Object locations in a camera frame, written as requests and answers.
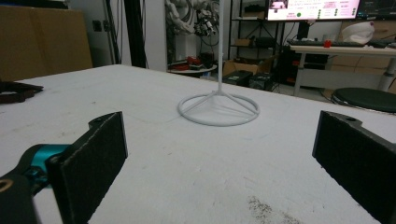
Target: black object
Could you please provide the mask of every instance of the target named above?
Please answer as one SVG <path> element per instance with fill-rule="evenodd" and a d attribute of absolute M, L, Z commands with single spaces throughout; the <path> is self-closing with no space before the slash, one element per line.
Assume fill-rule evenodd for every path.
<path fill-rule="evenodd" d="M 329 55 L 325 54 L 306 54 L 304 68 L 324 70 Z M 284 47 L 279 55 L 274 81 L 278 83 L 293 85 L 297 78 L 298 65 L 301 54 L 290 50 L 290 47 Z"/>
<path fill-rule="evenodd" d="M 275 39 L 272 37 L 257 37 L 255 42 L 258 48 L 273 48 L 276 44 Z"/>
<path fill-rule="evenodd" d="M 0 5 L 68 9 L 64 2 L 47 0 L 0 0 Z"/>
<path fill-rule="evenodd" d="M 274 85 L 273 74 L 259 73 L 250 77 L 248 86 L 252 89 L 261 91 L 271 91 Z"/>
<path fill-rule="evenodd" d="M 395 1 L 361 0 L 356 18 L 370 21 L 396 21 Z"/>
<path fill-rule="evenodd" d="M 143 19 L 140 10 L 140 1 L 125 0 L 125 20 L 128 27 L 129 49 L 131 64 L 136 67 L 147 67 Z"/>
<path fill-rule="evenodd" d="M 245 12 L 261 12 L 264 11 L 265 7 L 261 7 L 260 5 L 250 5 L 245 7 Z"/>
<path fill-rule="evenodd" d="M 1 223 L 39 223 L 32 197 L 48 184 L 64 223 L 89 221 L 128 156 L 121 112 L 89 125 L 72 145 L 30 147 L 0 177 Z"/>
<path fill-rule="evenodd" d="M 288 40 L 288 43 L 294 46 L 323 47 L 324 45 L 324 41 L 310 41 L 310 40 Z M 356 42 L 332 41 L 332 47 L 362 48 L 364 47 L 364 45 Z"/>
<path fill-rule="evenodd" d="M 301 40 L 303 38 L 307 38 L 309 27 L 311 27 L 311 24 L 306 21 L 300 21 L 298 24 L 297 39 Z"/>
<path fill-rule="evenodd" d="M 396 113 L 396 94 L 385 91 L 365 88 L 341 88 L 334 91 L 332 100 L 339 105 Z"/>
<path fill-rule="evenodd" d="M 224 83 L 228 83 L 236 86 L 248 87 L 249 79 L 251 76 L 253 76 L 252 72 L 245 70 L 239 70 L 239 71 L 236 70 L 233 71 L 227 77 L 224 77 L 222 81 Z"/>
<path fill-rule="evenodd" d="M 321 111 L 313 157 L 381 223 L 396 223 L 396 146 L 362 122 Z"/>
<path fill-rule="evenodd" d="M 376 49 L 384 49 L 391 43 L 396 43 L 396 40 L 392 39 L 371 39 L 367 45 L 373 46 Z"/>
<path fill-rule="evenodd" d="M 43 91 L 42 86 L 13 81 L 1 81 L 0 79 L 0 104 L 22 103 L 27 98 L 34 97 L 40 91 Z"/>

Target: circular base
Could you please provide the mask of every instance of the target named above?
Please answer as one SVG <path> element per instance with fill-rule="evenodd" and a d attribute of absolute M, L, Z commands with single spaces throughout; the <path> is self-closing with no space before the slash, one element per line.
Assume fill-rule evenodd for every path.
<path fill-rule="evenodd" d="M 251 122 L 252 120 L 254 120 L 255 118 L 257 118 L 259 116 L 259 114 L 260 114 L 260 108 L 254 101 L 248 99 L 245 96 L 235 95 L 235 94 L 228 95 L 228 94 L 225 94 L 225 93 L 224 94 L 217 94 L 217 95 L 220 95 L 222 97 L 230 98 L 231 100 L 235 101 L 237 104 L 241 105 L 242 107 L 246 108 L 247 110 L 250 110 L 252 112 L 252 115 L 250 117 L 248 117 L 248 118 L 245 118 L 245 119 L 221 122 L 221 121 L 210 121 L 210 120 L 205 120 L 205 119 L 198 119 L 198 118 L 195 118 L 192 115 L 187 114 L 191 109 L 194 109 L 196 106 L 204 103 L 205 101 L 207 101 L 209 98 L 213 97 L 214 95 L 216 95 L 215 92 L 208 93 L 208 94 L 198 94 L 198 95 L 187 97 L 187 98 L 183 99 L 178 104 L 177 111 L 178 111 L 178 113 L 181 116 L 183 116 L 184 118 L 186 118 L 186 119 L 188 119 L 190 121 L 193 121 L 193 122 L 196 122 L 196 123 L 200 123 L 200 124 L 204 124 L 204 125 L 218 126 L 218 127 L 228 127 L 228 126 L 234 126 L 234 125 L 240 125 L 240 124 L 248 123 L 248 122 Z M 193 104 L 193 105 L 191 105 L 191 106 L 189 106 L 187 108 L 184 108 L 184 110 L 183 110 L 182 106 L 186 102 L 188 102 L 189 100 L 198 98 L 198 97 L 204 97 L 204 98 L 201 99 L 200 101 L 197 101 L 195 104 Z M 254 106 L 255 110 L 248 108 L 242 102 L 240 102 L 240 101 L 238 101 L 237 99 L 234 99 L 234 98 L 237 98 L 237 99 L 240 99 L 240 100 L 243 100 L 245 102 L 250 103 L 251 105 Z"/>

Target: cardboard box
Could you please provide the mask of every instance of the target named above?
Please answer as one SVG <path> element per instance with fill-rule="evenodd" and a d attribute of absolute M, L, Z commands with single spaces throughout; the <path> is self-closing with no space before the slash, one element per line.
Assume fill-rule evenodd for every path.
<path fill-rule="evenodd" d="M 248 47 L 252 44 L 252 41 L 250 39 L 236 39 L 235 40 L 235 45 L 236 46 L 244 46 Z"/>
<path fill-rule="evenodd" d="M 253 20 L 253 19 L 258 19 L 258 20 L 264 20 L 265 18 L 265 13 L 263 11 L 261 12 L 244 12 L 242 15 L 242 19 L 244 20 Z"/>
<path fill-rule="evenodd" d="M 4 81 L 92 68 L 81 11 L 0 6 L 0 49 Z"/>
<path fill-rule="evenodd" d="M 245 70 L 253 73 L 253 76 L 257 73 L 269 73 L 271 72 L 272 62 L 277 56 L 274 55 L 271 58 L 261 60 L 262 63 L 236 63 L 235 60 L 229 60 L 225 62 L 223 67 L 223 76 L 226 77 L 235 70 Z"/>

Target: floor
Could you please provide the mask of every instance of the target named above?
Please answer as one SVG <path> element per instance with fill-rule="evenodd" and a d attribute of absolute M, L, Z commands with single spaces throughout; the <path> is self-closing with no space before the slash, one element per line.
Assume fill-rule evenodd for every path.
<path fill-rule="evenodd" d="M 293 91 L 294 91 L 293 86 L 283 85 L 283 84 L 280 84 L 279 87 L 276 87 L 274 89 L 274 92 L 284 95 L 293 95 Z M 300 88 L 300 92 L 299 92 L 299 97 L 332 104 L 329 95 L 330 94 L 327 93 L 325 90 L 317 89 L 317 88 Z"/>

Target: white desk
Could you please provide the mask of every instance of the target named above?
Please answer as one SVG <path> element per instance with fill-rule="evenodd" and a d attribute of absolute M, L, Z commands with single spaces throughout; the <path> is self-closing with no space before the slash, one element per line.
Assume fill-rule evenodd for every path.
<path fill-rule="evenodd" d="M 181 99 L 216 90 L 216 82 L 123 65 L 23 82 L 45 90 L 0 105 L 0 175 L 27 148 L 71 144 L 88 121 L 123 112 L 129 158 L 90 223 L 263 223 L 266 204 L 272 223 L 285 217 L 377 223 L 320 167 L 312 149 L 320 110 L 360 119 L 396 142 L 393 116 L 225 84 L 224 91 L 251 98 L 262 112 L 250 123 L 220 128 L 177 113 Z M 35 204 L 43 223 L 61 222 L 50 189 Z"/>
<path fill-rule="evenodd" d="M 312 47 L 312 46 L 292 46 L 291 50 L 301 53 L 296 83 L 294 85 L 294 95 L 297 96 L 301 86 L 319 87 L 328 89 L 338 89 L 344 87 L 362 87 L 387 91 L 393 80 L 396 69 L 396 49 L 366 49 L 366 48 L 340 48 L 340 47 Z M 364 57 L 390 58 L 386 74 L 383 76 L 370 74 L 356 74 L 339 71 L 315 70 L 304 68 L 305 55 L 328 54 L 328 55 L 349 55 Z"/>

